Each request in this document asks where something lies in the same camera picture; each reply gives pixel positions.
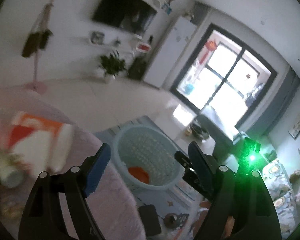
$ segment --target ceiling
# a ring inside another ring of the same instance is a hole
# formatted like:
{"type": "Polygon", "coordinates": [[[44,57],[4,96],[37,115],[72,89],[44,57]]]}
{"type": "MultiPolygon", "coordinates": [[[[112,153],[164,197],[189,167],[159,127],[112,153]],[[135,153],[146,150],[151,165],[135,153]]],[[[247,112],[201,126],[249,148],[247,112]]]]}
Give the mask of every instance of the ceiling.
{"type": "Polygon", "coordinates": [[[300,77],[300,5],[297,0],[197,0],[258,33],[300,77]]]}

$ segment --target television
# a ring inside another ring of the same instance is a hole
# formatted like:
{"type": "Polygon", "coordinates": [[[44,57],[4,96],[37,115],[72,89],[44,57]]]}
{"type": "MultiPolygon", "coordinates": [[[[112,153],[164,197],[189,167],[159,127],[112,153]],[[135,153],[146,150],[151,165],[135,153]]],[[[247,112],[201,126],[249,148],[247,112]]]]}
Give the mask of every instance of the television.
{"type": "Polygon", "coordinates": [[[142,37],[156,14],[143,0],[102,0],[92,20],[142,37]]]}

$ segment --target window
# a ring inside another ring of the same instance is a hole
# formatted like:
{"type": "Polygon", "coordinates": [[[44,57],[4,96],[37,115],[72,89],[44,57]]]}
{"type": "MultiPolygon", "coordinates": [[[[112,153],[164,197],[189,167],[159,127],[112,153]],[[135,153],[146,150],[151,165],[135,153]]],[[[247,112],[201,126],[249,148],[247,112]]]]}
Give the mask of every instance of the window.
{"type": "Polygon", "coordinates": [[[212,106],[224,123],[238,127],[256,108],[275,76],[273,68],[246,44],[211,25],[172,92],[195,112],[212,106]]]}

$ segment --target white flower pot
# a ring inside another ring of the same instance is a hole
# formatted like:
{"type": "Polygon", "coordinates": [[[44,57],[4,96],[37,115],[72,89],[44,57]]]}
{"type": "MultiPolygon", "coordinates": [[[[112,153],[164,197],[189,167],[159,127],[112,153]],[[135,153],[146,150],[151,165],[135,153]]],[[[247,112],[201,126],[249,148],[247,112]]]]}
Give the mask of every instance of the white flower pot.
{"type": "Polygon", "coordinates": [[[99,67],[99,68],[95,68],[93,70],[93,75],[96,77],[96,78],[104,78],[106,72],[103,68],[99,67]]]}
{"type": "Polygon", "coordinates": [[[115,80],[115,76],[114,75],[105,75],[105,83],[106,84],[110,84],[111,82],[113,82],[115,80]]]}

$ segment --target blue gripper pad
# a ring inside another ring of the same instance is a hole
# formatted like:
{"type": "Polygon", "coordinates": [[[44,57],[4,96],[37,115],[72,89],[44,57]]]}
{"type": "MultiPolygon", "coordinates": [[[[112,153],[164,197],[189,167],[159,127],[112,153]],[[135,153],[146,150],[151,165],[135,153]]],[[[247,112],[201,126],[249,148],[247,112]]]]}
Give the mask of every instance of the blue gripper pad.
{"type": "Polygon", "coordinates": [[[110,158],[111,147],[103,143],[96,155],[86,158],[80,166],[80,170],[86,178],[85,187],[83,188],[85,197],[96,191],[110,158]]]}

